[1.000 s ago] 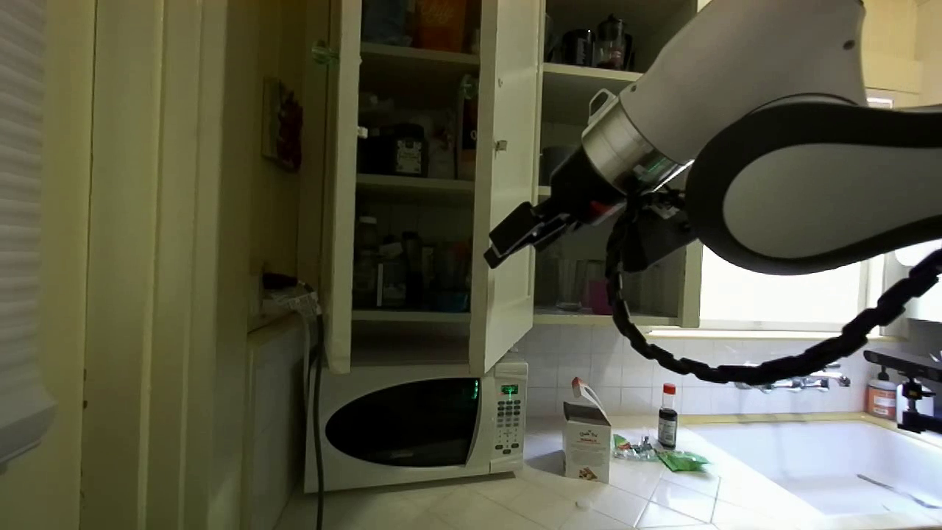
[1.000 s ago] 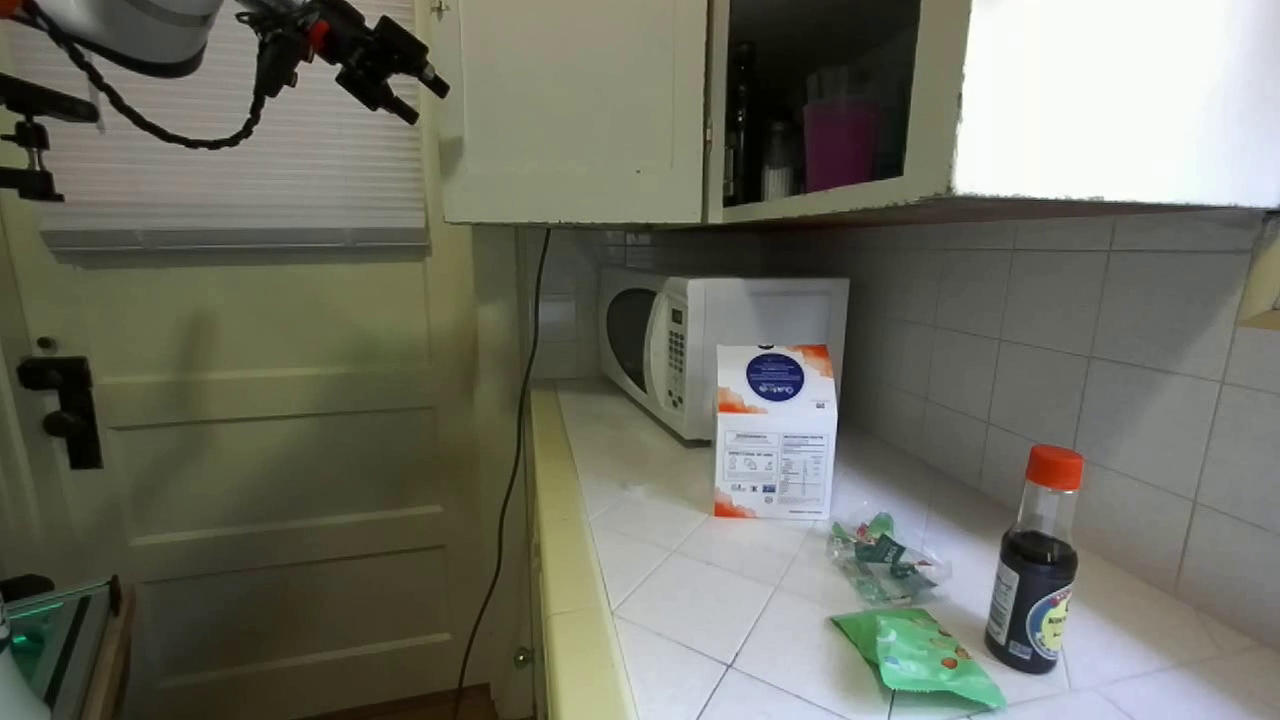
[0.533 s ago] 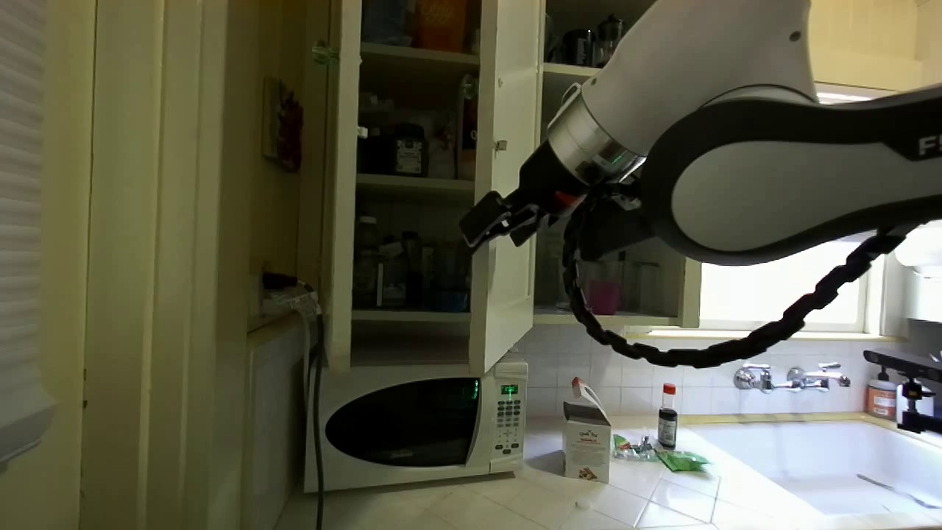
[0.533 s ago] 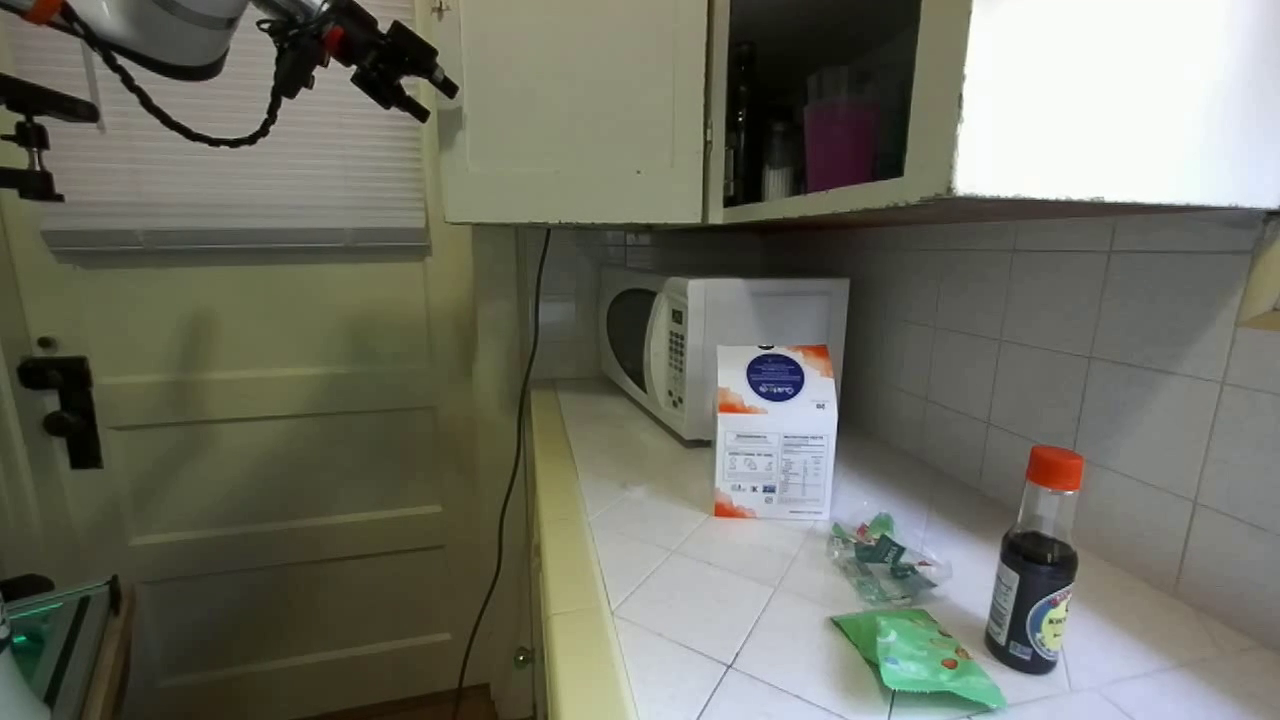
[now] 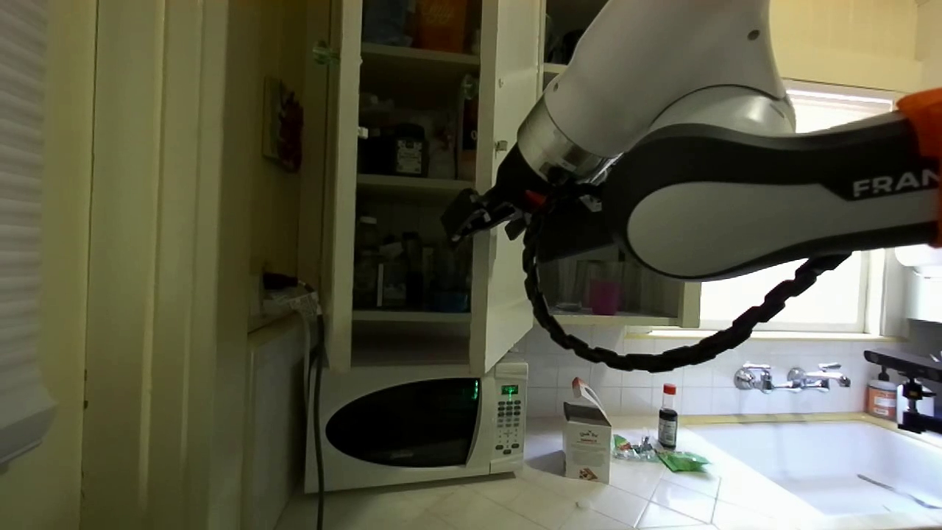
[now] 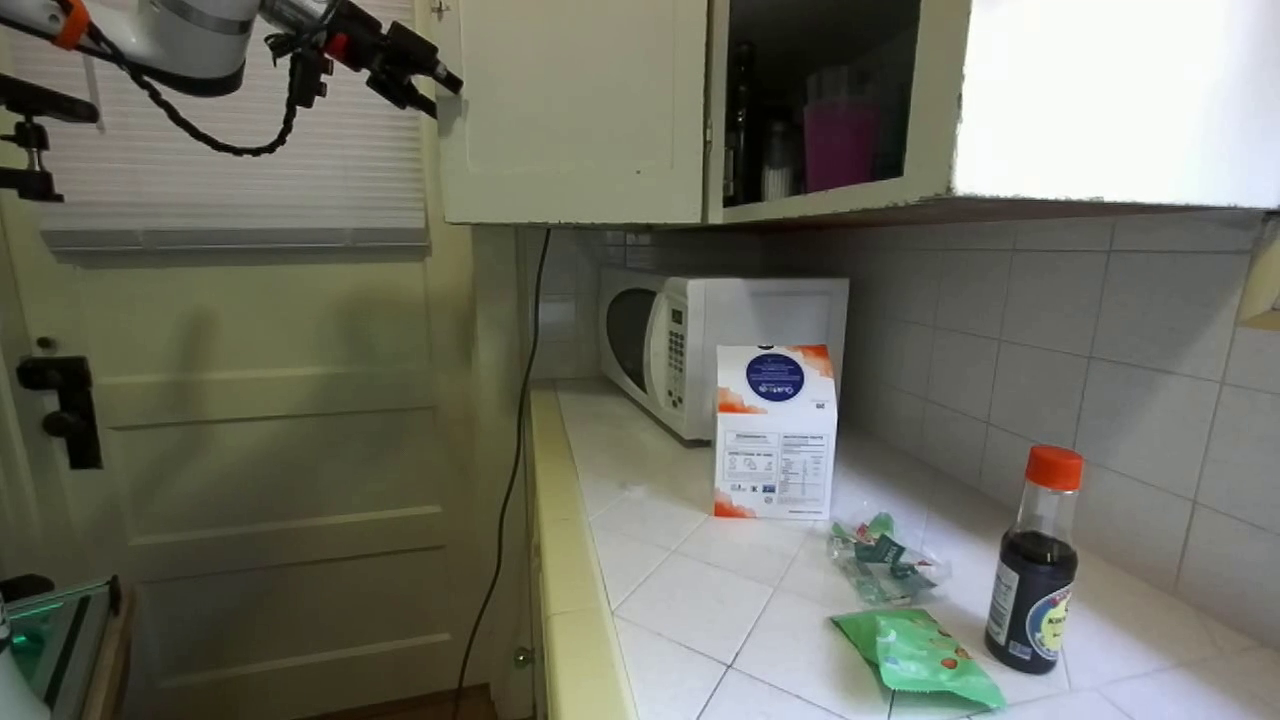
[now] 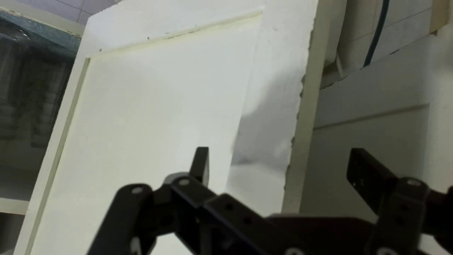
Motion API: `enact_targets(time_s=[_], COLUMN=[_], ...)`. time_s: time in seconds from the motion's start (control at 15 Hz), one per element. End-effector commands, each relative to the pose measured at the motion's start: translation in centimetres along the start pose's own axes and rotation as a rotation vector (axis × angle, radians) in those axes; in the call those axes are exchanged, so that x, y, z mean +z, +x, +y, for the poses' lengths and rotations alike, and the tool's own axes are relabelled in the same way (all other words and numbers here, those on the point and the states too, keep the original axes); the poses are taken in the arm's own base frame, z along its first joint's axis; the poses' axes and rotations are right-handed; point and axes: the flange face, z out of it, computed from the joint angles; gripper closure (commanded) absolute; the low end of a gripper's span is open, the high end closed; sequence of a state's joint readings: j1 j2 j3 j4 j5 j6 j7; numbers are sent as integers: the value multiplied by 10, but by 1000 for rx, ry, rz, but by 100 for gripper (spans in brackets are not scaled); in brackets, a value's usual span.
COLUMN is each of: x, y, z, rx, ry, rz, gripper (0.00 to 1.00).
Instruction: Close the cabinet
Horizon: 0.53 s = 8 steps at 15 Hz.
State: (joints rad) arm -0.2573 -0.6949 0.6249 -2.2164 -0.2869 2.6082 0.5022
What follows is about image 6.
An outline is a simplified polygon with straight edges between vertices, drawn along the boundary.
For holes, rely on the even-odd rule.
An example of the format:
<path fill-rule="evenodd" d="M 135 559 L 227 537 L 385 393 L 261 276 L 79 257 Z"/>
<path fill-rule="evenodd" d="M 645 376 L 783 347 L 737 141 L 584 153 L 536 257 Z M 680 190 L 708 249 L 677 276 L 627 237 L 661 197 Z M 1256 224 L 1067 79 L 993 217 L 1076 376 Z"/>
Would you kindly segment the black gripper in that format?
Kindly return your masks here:
<path fill-rule="evenodd" d="M 464 79 L 439 59 L 439 48 L 400 20 L 376 20 L 354 0 L 284 0 L 287 101 L 312 109 L 327 91 L 335 65 L 364 73 L 369 87 L 397 109 L 435 113 L 416 87 L 420 75 L 445 91 Z"/>

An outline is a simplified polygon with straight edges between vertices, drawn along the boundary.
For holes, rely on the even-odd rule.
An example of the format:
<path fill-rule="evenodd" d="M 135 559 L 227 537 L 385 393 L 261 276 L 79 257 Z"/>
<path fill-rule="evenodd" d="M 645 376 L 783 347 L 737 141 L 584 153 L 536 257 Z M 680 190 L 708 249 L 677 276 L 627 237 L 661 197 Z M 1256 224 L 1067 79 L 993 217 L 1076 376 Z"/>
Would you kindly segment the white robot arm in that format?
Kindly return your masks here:
<path fill-rule="evenodd" d="M 435 101 L 416 87 L 420 75 L 445 91 L 464 87 L 433 39 L 354 0 L 0 0 L 0 20 L 187 97 L 227 97 L 245 86 L 254 23 L 277 27 L 273 51 L 312 69 L 307 97 L 325 87 L 327 65 L 364 73 L 387 104 L 425 115 Z"/>

